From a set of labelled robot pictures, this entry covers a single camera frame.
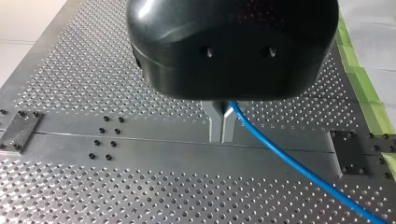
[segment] metal clamp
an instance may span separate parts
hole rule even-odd
[[[370,175],[370,169],[356,133],[330,131],[328,136],[338,161],[337,170],[339,175]]]
[[[238,102],[238,104],[244,111],[248,102]],[[201,107],[209,116],[209,142],[232,142],[236,114],[228,102],[201,101]]]
[[[0,139],[0,153],[22,154],[43,116],[38,111],[19,110]]]

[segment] perforated metal plate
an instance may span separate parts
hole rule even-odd
[[[0,155],[0,222],[364,221],[262,148],[240,122],[233,143],[208,144],[208,120],[198,102],[169,99],[143,81],[124,4],[67,1],[0,90],[9,111],[0,116],[0,129],[20,108],[47,114],[23,156]],[[396,220],[395,184],[383,177],[389,169],[371,150],[389,143],[361,140],[371,154],[368,178],[336,172],[323,131],[367,133],[367,127],[335,46],[313,87],[288,101],[251,102],[247,114],[296,160]]]
[[[363,223],[272,152],[37,134],[26,156],[0,155],[6,223]],[[94,160],[88,153],[96,154]],[[105,155],[113,156],[107,161]],[[393,180],[339,178],[334,155],[290,155],[385,220],[396,220]],[[386,166],[367,160],[373,173]]]
[[[23,87],[15,106],[46,113],[207,120],[199,103],[169,99],[143,80],[124,14],[125,0],[85,1],[33,79]],[[355,130],[359,116],[350,101],[356,99],[345,87],[347,77],[342,72],[340,75],[340,65],[330,54],[315,85],[290,100],[252,102],[249,117],[279,129]]]

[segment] blue cable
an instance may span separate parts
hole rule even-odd
[[[365,218],[369,219],[373,223],[381,223],[386,224],[382,218],[377,217],[370,211],[366,210],[364,207],[358,205],[353,200],[349,199],[345,194],[341,193],[338,189],[327,183],[325,180],[320,178],[319,176],[312,173],[310,170],[305,168],[299,162],[297,162],[294,158],[289,156],[286,152],[280,149],[275,143],[269,140],[264,134],[262,134],[253,124],[248,121],[247,117],[245,117],[244,113],[239,108],[238,104],[235,101],[230,101],[230,106],[233,108],[233,111],[236,113],[238,118],[242,120],[247,129],[262,143],[264,143],[267,147],[269,147],[280,159],[285,161],[288,165],[294,168],[296,171],[300,172],[302,175],[310,179],[312,182],[320,186],[329,192],[333,197],[338,199],[341,203],[347,205],[351,209],[353,209],[358,214],[362,214]]]

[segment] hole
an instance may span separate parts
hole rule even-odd
[[[209,46],[201,47],[200,52],[201,52],[201,54],[203,56],[206,56],[207,58],[212,58],[213,57],[213,49],[210,48]]]
[[[275,58],[276,56],[276,48],[267,46],[262,48],[260,54],[263,58]]]

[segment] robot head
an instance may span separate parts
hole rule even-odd
[[[336,0],[129,0],[136,63],[156,91],[275,100],[312,85],[333,42]]]

